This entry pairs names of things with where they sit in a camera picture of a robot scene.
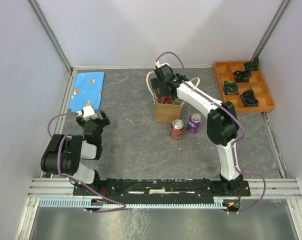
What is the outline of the brown canvas bag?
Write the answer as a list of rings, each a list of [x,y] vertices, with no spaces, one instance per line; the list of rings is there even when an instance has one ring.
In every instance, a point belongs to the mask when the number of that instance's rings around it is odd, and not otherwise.
[[[179,119],[181,116],[182,108],[185,105],[185,101],[183,100],[181,105],[173,105],[173,104],[160,104],[158,103],[159,97],[156,97],[154,91],[151,88],[151,76],[155,75],[153,71],[150,71],[146,75],[146,86],[153,98],[154,105],[154,119],[158,122],[163,123],[171,123],[175,119]]]

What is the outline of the red soda can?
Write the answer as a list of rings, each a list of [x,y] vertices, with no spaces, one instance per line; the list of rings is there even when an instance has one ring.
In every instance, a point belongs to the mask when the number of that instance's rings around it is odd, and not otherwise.
[[[160,96],[158,99],[159,104],[171,104],[172,97],[171,96]]]
[[[170,131],[170,136],[174,140],[179,140],[181,139],[185,125],[184,122],[181,119],[175,119],[170,125],[171,131]]]

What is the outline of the purple soda can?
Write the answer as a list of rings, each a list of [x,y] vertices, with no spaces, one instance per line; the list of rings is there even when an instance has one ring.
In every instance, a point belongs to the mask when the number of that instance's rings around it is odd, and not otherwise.
[[[193,113],[189,116],[187,123],[187,131],[196,134],[199,131],[200,126],[202,125],[203,119],[199,113]]]

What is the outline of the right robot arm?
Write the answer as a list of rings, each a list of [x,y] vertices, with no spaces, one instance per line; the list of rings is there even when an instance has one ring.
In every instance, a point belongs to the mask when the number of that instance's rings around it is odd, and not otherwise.
[[[156,99],[175,97],[191,104],[206,117],[206,134],[216,145],[220,160],[220,180],[210,189],[227,196],[238,191],[243,175],[238,167],[236,142],[240,123],[234,105],[204,93],[185,75],[174,73],[167,63],[156,63],[150,92]]]

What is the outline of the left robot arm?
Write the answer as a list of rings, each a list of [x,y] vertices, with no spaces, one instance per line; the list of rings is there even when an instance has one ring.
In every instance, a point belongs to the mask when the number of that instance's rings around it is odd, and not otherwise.
[[[81,159],[100,159],[103,128],[111,123],[104,110],[95,112],[88,119],[83,111],[74,115],[77,115],[76,122],[82,127],[83,135],[51,134],[40,167],[45,173],[71,177],[73,181],[84,183],[84,189],[90,195],[97,195],[102,189],[99,174],[84,166]]]

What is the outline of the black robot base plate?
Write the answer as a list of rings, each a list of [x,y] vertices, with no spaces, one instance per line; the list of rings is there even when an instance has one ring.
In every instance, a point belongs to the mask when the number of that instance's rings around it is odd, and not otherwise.
[[[202,179],[115,179],[94,180],[87,187],[76,183],[75,196],[94,196],[95,192],[126,205],[212,204],[214,197],[251,196],[249,183],[241,177],[235,183]]]

